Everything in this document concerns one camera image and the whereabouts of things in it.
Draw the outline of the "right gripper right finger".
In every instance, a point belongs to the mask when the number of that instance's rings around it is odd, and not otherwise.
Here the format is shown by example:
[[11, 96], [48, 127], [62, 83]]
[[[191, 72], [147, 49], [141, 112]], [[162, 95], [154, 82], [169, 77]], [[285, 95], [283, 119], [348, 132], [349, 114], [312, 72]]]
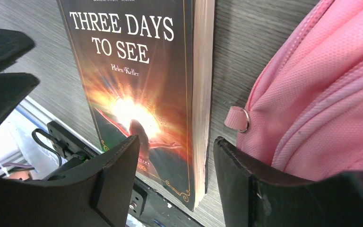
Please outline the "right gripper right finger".
[[363, 227], [363, 171], [313, 182], [270, 167], [223, 137], [213, 153], [228, 227]]

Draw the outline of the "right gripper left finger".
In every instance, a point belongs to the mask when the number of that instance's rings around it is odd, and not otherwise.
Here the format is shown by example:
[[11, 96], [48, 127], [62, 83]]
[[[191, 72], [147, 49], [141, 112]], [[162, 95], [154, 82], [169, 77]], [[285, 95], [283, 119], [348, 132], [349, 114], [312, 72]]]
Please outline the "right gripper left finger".
[[130, 136], [42, 180], [0, 178], [0, 227], [125, 226], [138, 152], [139, 138]]

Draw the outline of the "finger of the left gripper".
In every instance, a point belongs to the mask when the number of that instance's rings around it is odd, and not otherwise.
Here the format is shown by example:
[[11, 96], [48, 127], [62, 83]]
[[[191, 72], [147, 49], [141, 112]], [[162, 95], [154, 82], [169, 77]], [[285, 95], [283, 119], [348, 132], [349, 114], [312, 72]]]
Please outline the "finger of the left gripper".
[[35, 47], [25, 33], [0, 28], [0, 72]]
[[29, 73], [0, 73], [0, 125], [39, 83]]

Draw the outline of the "pink student backpack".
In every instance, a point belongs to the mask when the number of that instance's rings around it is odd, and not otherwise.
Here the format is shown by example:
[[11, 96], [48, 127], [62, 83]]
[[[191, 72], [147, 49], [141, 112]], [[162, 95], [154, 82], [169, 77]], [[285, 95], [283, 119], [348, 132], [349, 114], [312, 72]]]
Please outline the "pink student backpack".
[[225, 125], [239, 150], [290, 175], [363, 170], [363, 0], [321, 0]]

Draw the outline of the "dark book orange cover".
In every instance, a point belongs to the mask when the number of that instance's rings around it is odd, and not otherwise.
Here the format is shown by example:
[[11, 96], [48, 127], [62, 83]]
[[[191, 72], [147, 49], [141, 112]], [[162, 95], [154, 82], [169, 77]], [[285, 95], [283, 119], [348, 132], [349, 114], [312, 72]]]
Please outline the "dark book orange cover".
[[138, 135], [137, 171], [194, 210], [207, 192], [215, 1], [57, 4], [101, 149]]

